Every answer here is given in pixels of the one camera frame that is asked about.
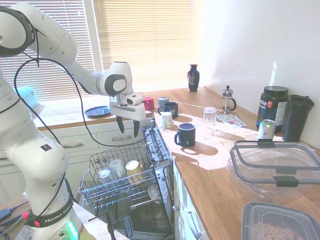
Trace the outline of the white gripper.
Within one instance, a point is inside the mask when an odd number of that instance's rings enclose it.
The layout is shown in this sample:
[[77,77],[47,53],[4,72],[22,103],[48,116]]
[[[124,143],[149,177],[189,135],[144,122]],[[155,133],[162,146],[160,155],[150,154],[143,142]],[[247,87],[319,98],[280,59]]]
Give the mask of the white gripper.
[[144,103],[138,103],[137,105],[120,105],[116,102],[115,97],[110,97],[109,99],[109,109],[110,113],[116,116],[116,121],[120,132],[123,134],[125,132],[125,127],[123,124],[123,118],[133,120],[133,135],[136,138],[140,130],[140,122],[146,118],[146,110]]

